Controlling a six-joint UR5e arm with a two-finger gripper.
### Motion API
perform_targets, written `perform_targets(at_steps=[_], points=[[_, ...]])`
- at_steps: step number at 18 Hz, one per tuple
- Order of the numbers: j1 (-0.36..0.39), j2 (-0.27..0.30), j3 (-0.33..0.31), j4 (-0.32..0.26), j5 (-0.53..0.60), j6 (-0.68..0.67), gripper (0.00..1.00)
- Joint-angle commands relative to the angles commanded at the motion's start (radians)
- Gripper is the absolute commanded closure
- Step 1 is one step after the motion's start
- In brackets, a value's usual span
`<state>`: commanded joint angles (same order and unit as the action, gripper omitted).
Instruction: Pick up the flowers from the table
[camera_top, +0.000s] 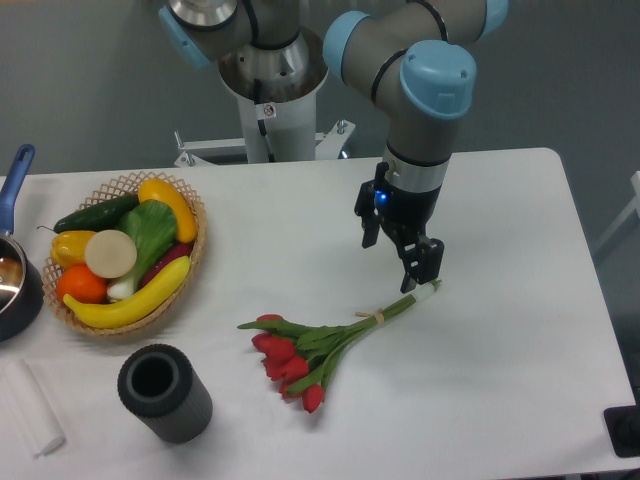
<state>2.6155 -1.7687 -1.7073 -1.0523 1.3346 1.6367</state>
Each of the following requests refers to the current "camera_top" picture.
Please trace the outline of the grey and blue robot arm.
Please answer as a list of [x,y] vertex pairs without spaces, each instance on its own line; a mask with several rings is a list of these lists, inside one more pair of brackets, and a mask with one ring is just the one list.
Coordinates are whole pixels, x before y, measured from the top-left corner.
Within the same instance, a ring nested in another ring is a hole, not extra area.
[[385,234],[404,267],[402,292],[438,277],[443,243],[427,233],[477,76],[468,43],[504,21],[504,1],[408,1],[376,19],[340,15],[324,35],[297,1],[167,1],[160,23],[179,54],[216,64],[235,96],[251,163],[313,160],[316,94],[328,75],[389,120],[383,156],[360,187],[364,247]]

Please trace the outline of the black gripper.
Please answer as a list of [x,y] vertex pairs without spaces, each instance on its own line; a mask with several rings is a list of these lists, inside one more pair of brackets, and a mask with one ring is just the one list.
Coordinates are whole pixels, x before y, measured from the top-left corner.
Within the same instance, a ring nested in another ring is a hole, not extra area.
[[376,244],[380,228],[399,249],[404,266],[400,291],[409,293],[439,276],[444,243],[429,238],[426,225],[435,209],[440,188],[414,193],[393,185],[387,175],[390,165],[376,165],[374,178],[360,187],[354,212],[361,219],[362,247]]

